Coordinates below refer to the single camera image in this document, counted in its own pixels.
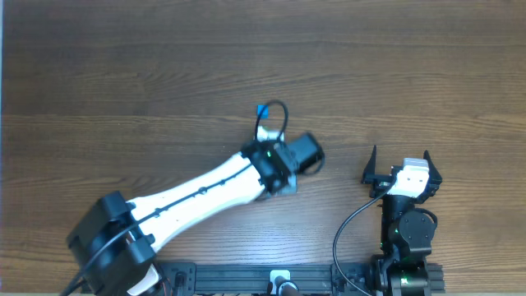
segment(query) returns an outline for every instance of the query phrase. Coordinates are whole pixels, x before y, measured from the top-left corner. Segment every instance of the small blue block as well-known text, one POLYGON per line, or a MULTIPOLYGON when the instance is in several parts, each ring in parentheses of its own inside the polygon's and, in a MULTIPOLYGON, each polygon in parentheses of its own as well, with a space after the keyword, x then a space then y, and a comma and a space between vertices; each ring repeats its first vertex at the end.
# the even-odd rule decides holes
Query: small blue block
MULTIPOLYGON (((256 116, 261 113, 261 110, 264 108, 264 105, 257 105, 257 113, 256 116)), ((263 114, 261 115, 261 119, 267 119, 269 117, 269 108, 267 107, 265 111, 263 111, 263 114)))

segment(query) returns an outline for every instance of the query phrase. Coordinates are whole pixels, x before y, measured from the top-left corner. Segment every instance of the wooden tabletop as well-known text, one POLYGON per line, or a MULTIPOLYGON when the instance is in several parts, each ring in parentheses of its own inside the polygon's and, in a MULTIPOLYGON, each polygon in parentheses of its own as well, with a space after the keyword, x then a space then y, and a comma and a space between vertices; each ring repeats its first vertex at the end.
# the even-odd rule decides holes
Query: wooden tabletop
MULTIPOLYGON (((58 292, 65 239, 101 196, 137 197, 205 173, 281 99, 286 137, 327 155, 299 192, 222 212, 162 260, 331 263, 359 179, 431 152, 444 182, 429 261, 450 292, 526 290, 526 6, 516 1, 5 2, 2 291, 58 292)), ((270 110, 270 127, 281 111, 270 110)), ((378 253, 358 216, 341 261, 378 253)))

